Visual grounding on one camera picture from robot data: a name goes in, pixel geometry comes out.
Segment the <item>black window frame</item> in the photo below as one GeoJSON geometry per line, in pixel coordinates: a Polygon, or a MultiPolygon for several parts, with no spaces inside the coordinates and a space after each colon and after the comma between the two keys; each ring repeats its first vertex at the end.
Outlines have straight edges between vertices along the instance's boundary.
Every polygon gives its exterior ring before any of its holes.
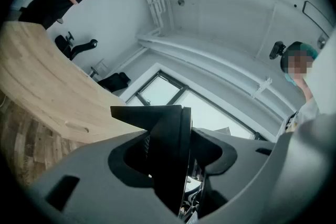
{"type": "Polygon", "coordinates": [[[159,70],[154,76],[152,76],[138,91],[136,91],[135,94],[133,94],[128,100],[127,103],[133,99],[134,97],[137,97],[139,101],[143,105],[150,105],[148,101],[142,96],[142,92],[156,79],[156,78],[162,78],[169,82],[170,84],[174,85],[179,89],[179,91],[173,96],[173,98],[166,104],[166,105],[173,105],[187,90],[192,92],[193,94],[197,95],[202,100],[206,101],[225,115],[227,115],[230,119],[241,125],[243,128],[247,129],[249,132],[251,132],[254,135],[254,140],[263,140],[267,141],[260,133],[253,130],[250,126],[246,125],[244,122],[242,122],[240,119],[233,116],[231,113],[227,112],[225,109],[214,103],[213,101],[209,100],[208,98],[204,97],[197,91],[190,88],[188,85],[185,85],[184,83],[178,81],[177,79],[173,78],[172,76],[168,75],[167,73],[163,72],[162,70],[159,70]]]}

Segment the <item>white shirt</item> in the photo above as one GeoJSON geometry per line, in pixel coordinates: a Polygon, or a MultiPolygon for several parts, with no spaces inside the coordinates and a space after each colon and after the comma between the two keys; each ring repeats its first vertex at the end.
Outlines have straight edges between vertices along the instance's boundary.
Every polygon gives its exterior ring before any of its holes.
{"type": "Polygon", "coordinates": [[[298,125],[315,119],[320,114],[320,110],[314,98],[305,103],[298,112],[285,119],[276,136],[278,141],[280,135],[288,132],[294,132],[298,125]]]}

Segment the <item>window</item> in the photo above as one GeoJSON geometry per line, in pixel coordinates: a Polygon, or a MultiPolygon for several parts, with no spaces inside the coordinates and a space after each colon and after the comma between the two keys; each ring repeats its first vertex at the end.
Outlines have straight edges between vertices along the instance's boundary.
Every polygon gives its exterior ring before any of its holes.
{"type": "Polygon", "coordinates": [[[193,126],[254,139],[251,128],[193,89],[159,71],[128,102],[129,106],[180,104],[192,110],[193,126]]]}

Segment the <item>wooden desk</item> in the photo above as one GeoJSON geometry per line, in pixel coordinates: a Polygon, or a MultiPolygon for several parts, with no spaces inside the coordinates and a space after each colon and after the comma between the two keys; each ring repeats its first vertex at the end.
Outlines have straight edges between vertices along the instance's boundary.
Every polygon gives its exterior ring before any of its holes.
{"type": "Polygon", "coordinates": [[[67,59],[41,25],[6,22],[0,89],[62,137],[93,143],[141,129],[111,117],[125,105],[67,59]]]}

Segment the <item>person in white shirt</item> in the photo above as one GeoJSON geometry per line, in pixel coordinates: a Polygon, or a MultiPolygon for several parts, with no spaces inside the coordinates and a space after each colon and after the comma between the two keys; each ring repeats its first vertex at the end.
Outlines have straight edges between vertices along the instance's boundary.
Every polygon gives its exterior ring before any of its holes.
{"type": "Polygon", "coordinates": [[[280,135],[294,132],[300,124],[313,120],[320,114],[316,101],[303,79],[317,56],[318,53],[316,50],[301,42],[294,42],[281,56],[280,67],[285,73],[286,79],[303,91],[306,103],[299,111],[284,120],[276,136],[276,140],[279,139],[280,135]]]}

